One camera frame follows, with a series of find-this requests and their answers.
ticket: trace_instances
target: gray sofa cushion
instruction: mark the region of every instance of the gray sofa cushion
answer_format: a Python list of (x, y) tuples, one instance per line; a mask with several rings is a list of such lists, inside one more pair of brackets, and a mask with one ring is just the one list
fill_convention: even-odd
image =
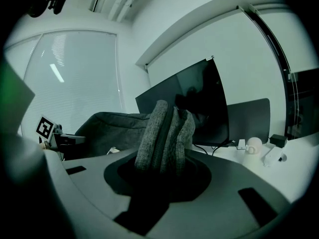
[(86, 137), (85, 148), (77, 158), (102, 156), (111, 147), (126, 150), (139, 147), (150, 115), (96, 113), (75, 133)]

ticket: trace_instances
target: black object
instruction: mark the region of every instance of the black object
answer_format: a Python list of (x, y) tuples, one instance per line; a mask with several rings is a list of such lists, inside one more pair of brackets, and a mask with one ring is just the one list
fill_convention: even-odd
[(212, 155), (214, 155), (214, 152), (216, 150), (218, 150), (219, 148), (224, 147), (224, 146), (228, 147), (228, 144), (230, 144), (230, 143), (231, 143), (231, 140), (225, 139), (221, 144), (219, 144), (216, 148), (214, 148)]
[(270, 143), (274, 144), (275, 146), (279, 148), (283, 148), (286, 146), (287, 143), (287, 137), (283, 135), (273, 134), (272, 137), (270, 137)]
[(27, 13), (31, 17), (39, 17), (44, 13), (50, 1), (49, 9), (53, 9), (54, 14), (59, 14), (66, 0), (33, 0)]
[(58, 146), (60, 146), (61, 144), (69, 144), (69, 145), (76, 144), (76, 139), (67, 137), (67, 135), (68, 134), (63, 134), (63, 136), (61, 136), (60, 134), (54, 134), (56, 144)]
[[(0, 143), (1, 182), (6, 189), (1, 196), (5, 229), (14, 238), (23, 237), (22, 233), (41, 238), (43, 231), (50, 231), (52, 238), (75, 238), (42, 149), (16, 135), (0, 134)], [(34, 221), (41, 229), (34, 229)], [(59, 225), (52, 229), (57, 221)]]
[(198, 145), (196, 145), (196, 144), (194, 144), (194, 146), (196, 146), (197, 148), (202, 149), (202, 150), (206, 153), (206, 155), (208, 155), (207, 151), (206, 151), (204, 148), (202, 148), (202, 147), (200, 147), (200, 146), (198, 146)]
[(70, 174), (79, 173), (79, 172), (82, 172), (85, 170), (86, 170), (86, 168), (84, 166), (77, 166), (77, 167), (72, 167), (72, 168), (66, 169), (65, 171), (68, 173), (68, 175), (70, 175)]
[(157, 100), (193, 114), (194, 144), (217, 146), (228, 137), (227, 104), (213, 59), (202, 60), (136, 97), (140, 113), (151, 113)]
[(132, 197), (128, 210), (114, 221), (145, 236), (170, 203), (196, 199), (208, 187), (211, 173), (202, 162), (186, 156), (181, 178), (153, 173), (141, 175), (134, 167), (136, 155), (137, 152), (132, 153), (110, 164), (104, 171), (104, 178), (116, 193)]
[(258, 137), (266, 143), (270, 128), (269, 99), (259, 99), (227, 106), (229, 139), (238, 145), (240, 139)]
[(262, 227), (272, 221), (277, 213), (253, 188), (238, 191), (258, 224)]
[(236, 147), (237, 150), (239, 150), (237, 145), (233, 141), (231, 143)]
[(268, 141), (268, 99), (227, 105), (214, 60), (203, 60), (169, 77), (136, 98), (140, 113), (151, 113), (157, 100), (189, 110), (196, 130), (193, 144), (220, 146), (225, 140), (246, 141), (258, 137)]
[[(134, 162), (137, 152), (132, 153), (107, 166), (104, 179), (114, 192), (120, 195), (132, 196), (134, 186), (139, 182)], [(208, 167), (197, 159), (185, 155), (185, 172), (175, 181), (169, 193), (169, 202), (185, 202), (196, 199), (209, 185), (211, 173)]]

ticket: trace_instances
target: black cable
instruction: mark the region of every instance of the black cable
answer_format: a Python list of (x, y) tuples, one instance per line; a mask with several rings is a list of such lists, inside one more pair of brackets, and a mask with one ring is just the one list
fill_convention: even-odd
[(206, 150), (204, 150), (202, 147), (199, 147), (199, 146), (197, 146), (196, 144), (194, 144), (194, 146), (196, 146), (197, 148), (202, 149), (202, 150), (203, 150), (203, 151), (205, 151), (205, 153), (208, 155), (207, 151), (206, 151)]
[(237, 148), (236, 144), (235, 144), (233, 141), (232, 141), (232, 144), (236, 147), (237, 150), (239, 150), (239, 149)]
[(220, 147), (223, 147), (223, 146), (225, 146), (225, 145), (227, 145), (227, 144), (229, 144), (229, 143), (231, 143), (231, 141), (229, 141), (229, 140), (227, 140), (227, 139), (224, 140), (220, 145), (218, 145), (218, 147), (216, 147), (216, 148), (214, 149), (212, 156), (214, 155), (214, 152), (215, 152), (216, 150), (218, 150)]

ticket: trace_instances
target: black computer monitor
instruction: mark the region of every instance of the black computer monitor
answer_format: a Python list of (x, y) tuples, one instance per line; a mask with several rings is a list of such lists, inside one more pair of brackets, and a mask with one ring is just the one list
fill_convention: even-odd
[(270, 102), (268, 98), (227, 106), (229, 139), (236, 143), (258, 137), (266, 143), (270, 130)]
[(217, 146), (228, 138), (226, 99), (213, 59), (202, 60), (138, 96), (140, 113), (151, 113), (157, 100), (193, 114), (194, 144)]

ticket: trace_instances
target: gray fabric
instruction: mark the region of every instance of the gray fabric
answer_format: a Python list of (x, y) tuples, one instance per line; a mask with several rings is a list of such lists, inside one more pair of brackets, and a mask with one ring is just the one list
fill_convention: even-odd
[(138, 172), (146, 172), (151, 166), (155, 144), (160, 128), (163, 124), (167, 108), (167, 102), (159, 100), (151, 114), (135, 160), (135, 168)]
[(186, 113), (186, 121), (178, 134), (176, 140), (176, 175), (181, 176), (185, 168), (185, 149), (191, 149), (192, 136), (195, 132), (195, 122), (192, 114), (189, 111), (182, 111)]
[(119, 150), (139, 147), (150, 115), (96, 113), (75, 133), (86, 137), (86, 146), (75, 158), (107, 154), (111, 147)]
[[(185, 168), (184, 148), (191, 147), (195, 122), (190, 112), (174, 108), (169, 130), (163, 124), (167, 102), (158, 101), (140, 145), (135, 168), (139, 172), (159, 172), (162, 175), (181, 176)], [(167, 137), (160, 134), (165, 127)]]
[(169, 169), (169, 164), (171, 164), (170, 169), (172, 170), (175, 166), (175, 159), (170, 155), (170, 153), (175, 153), (176, 140), (178, 136), (178, 132), (181, 129), (181, 121), (179, 119), (178, 110), (174, 108), (173, 118), (171, 120), (170, 128), (168, 131), (164, 152), (160, 165), (160, 173), (164, 174)]
[(164, 152), (164, 147), (165, 147), (165, 142), (167, 139), (168, 131), (170, 128), (171, 120), (173, 118), (173, 112), (174, 112), (174, 107), (171, 105), (168, 105), (167, 112), (165, 115), (165, 119), (163, 121), (163, 125), (160, 129), (153, 158), (152, 158), (152, 164), (151, 164), (151, 169), (154, 172), (159, 172), (160, 171), (160, 164)]

